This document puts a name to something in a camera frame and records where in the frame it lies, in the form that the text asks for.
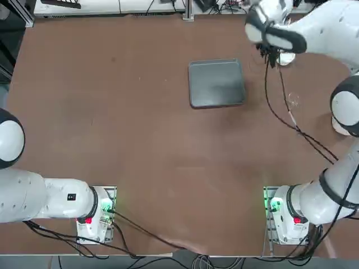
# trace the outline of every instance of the red button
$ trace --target red button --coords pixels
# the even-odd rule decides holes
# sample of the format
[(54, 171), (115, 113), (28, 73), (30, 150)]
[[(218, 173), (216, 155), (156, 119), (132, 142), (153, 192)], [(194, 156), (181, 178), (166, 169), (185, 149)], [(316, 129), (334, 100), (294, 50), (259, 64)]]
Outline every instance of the red button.
[(293, 220), (294, 220), (295, 224), (296, 223), (301, 223), (301, 219), (299, 217), (294, 217)]

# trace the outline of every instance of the brown table surface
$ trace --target brown table surface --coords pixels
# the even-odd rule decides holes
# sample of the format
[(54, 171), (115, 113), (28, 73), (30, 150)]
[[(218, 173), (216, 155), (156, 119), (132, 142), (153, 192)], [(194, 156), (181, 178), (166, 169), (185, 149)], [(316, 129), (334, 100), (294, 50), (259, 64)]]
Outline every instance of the brown table surface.
[[(116, 185), (118, 210), (195, 252), (259, 256), (263, 186), (315, 180), (328, 163), (270, 113), (265, 65), (243, 26), (243, 16), (37, 22), (26, 30), (8, 98), (26, 131), (16, 167)], [(246, 103), (192, 109), (188, 64), (227, 58), (242, 63)], [(299, 102), (293, 108), (298, 125), (339, 156), (345, 153), (351, 139), (332, 130), (329, 109), (331, 92), (348, 76), (345, 66), (298, 55), (283, 75), (287, 94)], [(274, 109), (289, 120), (276, 69), (269, 71), (268, 88)], [(76, 233), (70, 220), (39, 222)], [(136, 253), (174, 250), (120, 224)], [(340, 221), (317, 255), (357, 258), (351, 247), (359, 240), (356, 227)], [(1, 253), (74, 253), (21, 223), (2, 224), (0, 236), (7, 242)], [(122, 245), (117, 234), (114, 245)], [(288, 251), (276, 247), (275, 254)]]

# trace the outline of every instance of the gray tray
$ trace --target gray tray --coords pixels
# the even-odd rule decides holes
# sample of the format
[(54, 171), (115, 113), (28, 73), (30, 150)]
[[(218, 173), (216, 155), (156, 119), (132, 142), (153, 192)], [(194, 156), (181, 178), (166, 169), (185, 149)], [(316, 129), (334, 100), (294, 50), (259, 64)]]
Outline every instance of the gray tray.
[(191, 62), (188, 67), (193, 108), (242, 104), (245, 86), (237, 59)]

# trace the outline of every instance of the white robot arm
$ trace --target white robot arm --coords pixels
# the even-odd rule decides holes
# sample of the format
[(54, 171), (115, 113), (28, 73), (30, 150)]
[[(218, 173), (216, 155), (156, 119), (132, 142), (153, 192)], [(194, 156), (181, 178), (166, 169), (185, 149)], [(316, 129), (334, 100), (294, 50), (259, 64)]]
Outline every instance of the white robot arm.
[(114, 205), (109, 193), (80, 180), (44, 179), (36, 173), (9, 168), (24, 147), (21, 123), (0, 109), (0, 223), (76, 218), (78, 236), (103, 243), (111, 225), (107, 210)]
[[(359, 136), (359, 2), (331, 0), (302, 19), (285, 25), (292, 0), (262, 0), (253, 5), (246, 19), (248, 38), (284, 52), (325, 54), (348, 66), (352, 76), (341, 82), (330, 98), (333, 127)], [(281, 186), (270, 203), (280, 244), (298, 244), (309, 223), (332, 222), (347, 185), (359, 164), (359, 141), (349, 153), (311, 183)], [(356, 178), (343, 202), (338, 219), (359, 206)]]

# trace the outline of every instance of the floor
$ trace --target floor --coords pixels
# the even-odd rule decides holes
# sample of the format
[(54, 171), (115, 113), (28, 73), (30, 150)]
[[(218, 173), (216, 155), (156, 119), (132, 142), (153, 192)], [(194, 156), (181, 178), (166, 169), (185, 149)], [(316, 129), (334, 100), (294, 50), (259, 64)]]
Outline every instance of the floor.
[[(196, 254), (188, 251), (178, 251), (174, 254), (174, 258), (182, 262), (188, 268), (191, 267), (191, 263)], [(138, 266), (143, 265), (146, 262), (157, 259), (157, 257), (146, 258), (145, 261), (138, 263)], [(230, 265), (234, 258), (212, 258), (214, 266), (226, 267)], [(112, 256), (104, 261), (97, 259), (87, 259), (79, 256), (61, 256), (62, 269), (125, 269), (130, 266), (134, 261), (128, 256)], [(305, 269), (354, 269), (358, 268), (359, 261), (345, 261), (341, 259), (322, 259), (313, 258), (304, 268)], [(1, 269), (59, 269), (58, 256), (3, 256), (0, 257)], [(173, 261), (159, 261), (152, 263), (145, 267), (145, 269), (161, 269), (161, 268), (181, 268)], [(290, 265), (288, 262), (269, 263), (261, 262), (256, 259), (247, 258), (243, 266), (243, 269), (287, 269), (296, 268)]]

